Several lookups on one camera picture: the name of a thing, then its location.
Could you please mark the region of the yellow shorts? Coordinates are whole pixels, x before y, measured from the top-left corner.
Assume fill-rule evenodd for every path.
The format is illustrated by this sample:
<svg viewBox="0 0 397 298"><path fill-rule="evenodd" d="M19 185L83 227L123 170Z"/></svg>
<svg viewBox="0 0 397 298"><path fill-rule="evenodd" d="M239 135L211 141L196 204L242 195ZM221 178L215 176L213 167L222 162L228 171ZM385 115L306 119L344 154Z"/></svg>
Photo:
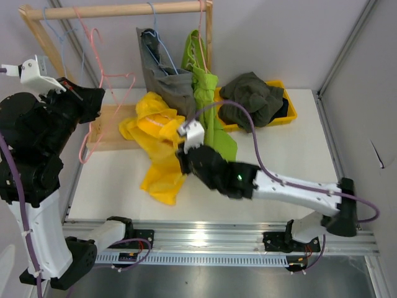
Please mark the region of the yellow shorts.
<svg viewBox="0 0 397 298"><path fill-rule="evenodd" d="M174 205L185 181L176 157L182 142L177 129L185 122L185 116L170 108L154 92L140 99L135 112L136 116L118 124L118 130L124 139L136 141L151 160L140 187L157 201Z"/></svg>

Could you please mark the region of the light grey shorts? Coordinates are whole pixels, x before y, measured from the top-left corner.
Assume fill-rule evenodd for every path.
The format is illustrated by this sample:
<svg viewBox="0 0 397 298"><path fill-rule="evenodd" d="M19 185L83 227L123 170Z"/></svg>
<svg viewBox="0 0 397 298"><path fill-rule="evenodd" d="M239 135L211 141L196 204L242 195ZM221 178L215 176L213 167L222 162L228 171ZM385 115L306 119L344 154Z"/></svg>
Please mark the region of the light grey shorts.
<svg viewBox="0 0 397 298"><path fill-rule="evenodd" d="M174 72L166 52L153 36L154 29L137 28L136 34L146 90L160 95L179 115L188 119L193 117L196 113L192 89L193 74L177 66L179 74Z"/></svg>

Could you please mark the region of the pink hanger of olive shorts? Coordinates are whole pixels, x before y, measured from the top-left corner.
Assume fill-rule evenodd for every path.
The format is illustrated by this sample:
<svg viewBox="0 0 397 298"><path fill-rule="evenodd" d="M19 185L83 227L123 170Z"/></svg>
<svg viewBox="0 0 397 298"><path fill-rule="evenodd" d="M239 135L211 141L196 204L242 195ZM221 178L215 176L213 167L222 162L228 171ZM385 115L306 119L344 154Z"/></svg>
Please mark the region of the pink hanger of olive shorts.
<svg viewBox="0 0 397 298"><path fill-rule="evenodd" d="M113 97L114 103L119 107L121 105L121 103L119 103L119 101L115 97L115 94L113 92L113 88L112 88L112 86L110 84L110 81L109 81L110 75L107 75L105 73L103 64L102 64L102 62L100 60L100 56L99 56L99 53L97 51L97 48L96 48L96 45L95 45L95 41L94 41L94 34L97 34L100 42L103 42L102 37L101 37L99 31L96 28L89 29L87 27L87 25L84 23L84 21L83 21L83 19L81 17L81 13L79 12L79 9L76 6L73 6L73 10L76 13L76 15L78 17L78 20L79 20L79 22L80 22L80 24L81 24L81 26L82 26L82 28L84 30L86 38L87 38L87 40L88 40L88 42L90 44L90 47L91 47L91 49L92 49L92 51L94 53L94 56L96 58L96 63L97 63L97 65L99 67L99 70L100 70L100 81L99 81L98 87L100 87L100 88L103 87L104 82L106 82L107 83L107 87L110 89L110 94Z"/></svg>

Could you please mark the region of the dark olive grey shorts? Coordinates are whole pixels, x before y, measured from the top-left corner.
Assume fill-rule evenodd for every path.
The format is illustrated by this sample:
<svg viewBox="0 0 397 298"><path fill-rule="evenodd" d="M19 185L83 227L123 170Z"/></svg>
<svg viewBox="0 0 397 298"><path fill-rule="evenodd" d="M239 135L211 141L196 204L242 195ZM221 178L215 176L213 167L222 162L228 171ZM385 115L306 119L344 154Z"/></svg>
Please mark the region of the dark olive grey shorts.
<svg viewBox="0 0 397 298"><path fill-rule="evenodd" d="M221 87L216 93L218 101L233 101L249 113L255 127L265 127L274 120L274 114L281 108L283 88L268 86L255 73L248 72ZM226 124L237 124L248 133L251 124L244 112L233 105L221 105L219 118Z"/></svg>

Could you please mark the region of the navy blue shorts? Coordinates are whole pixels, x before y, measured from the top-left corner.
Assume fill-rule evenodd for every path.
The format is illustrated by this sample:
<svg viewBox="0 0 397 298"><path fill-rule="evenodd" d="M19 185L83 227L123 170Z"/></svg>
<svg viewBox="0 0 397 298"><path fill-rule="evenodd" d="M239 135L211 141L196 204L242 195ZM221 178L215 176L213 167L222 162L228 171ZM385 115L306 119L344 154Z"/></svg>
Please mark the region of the navy blue shorts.
<svg viewBox="0 0 397 298"><path fill-rule="evenodd" d="M281 108L274 114L274 118L283 118L288 115L289 101L286 98L282 99Z"/></svg>

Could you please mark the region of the blue hanger of grey shorts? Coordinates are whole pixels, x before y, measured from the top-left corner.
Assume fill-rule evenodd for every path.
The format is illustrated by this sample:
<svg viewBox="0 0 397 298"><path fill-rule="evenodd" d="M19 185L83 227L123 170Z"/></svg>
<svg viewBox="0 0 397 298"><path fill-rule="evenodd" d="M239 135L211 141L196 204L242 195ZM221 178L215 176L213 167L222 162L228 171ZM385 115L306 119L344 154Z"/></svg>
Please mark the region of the blue hanger of grey shorts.
<svg viewBox="0 0 397 298"><path fill-rule="evenodd" d="M165 46L165 44L161 40L161 37L159 36L156 9L154 8L154 5L151 2L147 2L147 4L151 7L151 10L153 12L153 17L154 17L154 21L153 21L154 34L153 34L153 36L157 38L158 42L163 47L164 51L166 52L167 57L169 58L169 61L171 62L174 72L178 75L179 72L174 64L174 61L173 61L167 47Z"/></svg>

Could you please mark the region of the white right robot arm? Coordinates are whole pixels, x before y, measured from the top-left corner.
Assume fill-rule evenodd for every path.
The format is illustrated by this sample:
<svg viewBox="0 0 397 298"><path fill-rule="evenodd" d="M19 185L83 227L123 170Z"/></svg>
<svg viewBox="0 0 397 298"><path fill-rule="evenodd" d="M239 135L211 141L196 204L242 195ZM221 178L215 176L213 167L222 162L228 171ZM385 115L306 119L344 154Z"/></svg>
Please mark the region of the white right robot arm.
<svg viewBox="0 0 397 298"><path fill-rule="evenodd" d="M357 234L357 204L342 183L315 185L308 181L266 174L257 165L226 161L201 145L176 152L182 173L194 174L211 190L231 199L267 199L306 207L312 213L288 222L283 243L298 250L320 235L351 238Z"/></svg>

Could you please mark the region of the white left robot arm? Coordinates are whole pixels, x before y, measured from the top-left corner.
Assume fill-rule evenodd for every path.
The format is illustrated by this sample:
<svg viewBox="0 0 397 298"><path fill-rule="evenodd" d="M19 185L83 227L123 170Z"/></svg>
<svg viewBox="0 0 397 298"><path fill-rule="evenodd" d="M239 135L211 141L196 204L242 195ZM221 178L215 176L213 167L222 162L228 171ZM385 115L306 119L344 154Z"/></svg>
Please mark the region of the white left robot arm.
<svg viewBox="0 0 397 298"><path fill-rule="evenodd" d="M14 214L29 255L24 284L67 290L98 253L134 240L130 219L109 217L84 238L65 237L59 211L61 152L79 124L95 120L105 91L59 78L60 90L16 93L1 102L1 199Z"/></svg>

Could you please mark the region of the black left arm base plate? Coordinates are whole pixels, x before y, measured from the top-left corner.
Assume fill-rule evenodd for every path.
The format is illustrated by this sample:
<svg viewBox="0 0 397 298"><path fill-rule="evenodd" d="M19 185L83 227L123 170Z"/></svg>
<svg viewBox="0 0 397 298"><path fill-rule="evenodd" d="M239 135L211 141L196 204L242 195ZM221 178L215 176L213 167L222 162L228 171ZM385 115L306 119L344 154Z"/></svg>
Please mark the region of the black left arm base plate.
<svg viewBox="0 0 397 298"><path fill-rule="evenodd" d="M123 250L148 250L153 247L154 234L154 230L134 230L130 236L126 236L123 240L115 242L110 245L109 248Z"/></svg>

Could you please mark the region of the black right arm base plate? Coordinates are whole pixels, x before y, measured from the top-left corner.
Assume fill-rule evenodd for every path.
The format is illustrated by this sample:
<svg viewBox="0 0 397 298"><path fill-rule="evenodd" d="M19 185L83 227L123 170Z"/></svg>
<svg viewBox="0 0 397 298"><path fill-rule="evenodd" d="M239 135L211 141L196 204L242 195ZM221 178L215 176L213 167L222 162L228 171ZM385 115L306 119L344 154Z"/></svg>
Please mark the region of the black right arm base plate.
<svg viewBox="0 0 397 298"><path fill-rule="evenodd" d="M265 251L295 253L295 252L320 252L319 238L316 237L308 243L298 242L287 232L264 232L262 242Z"/></svg>

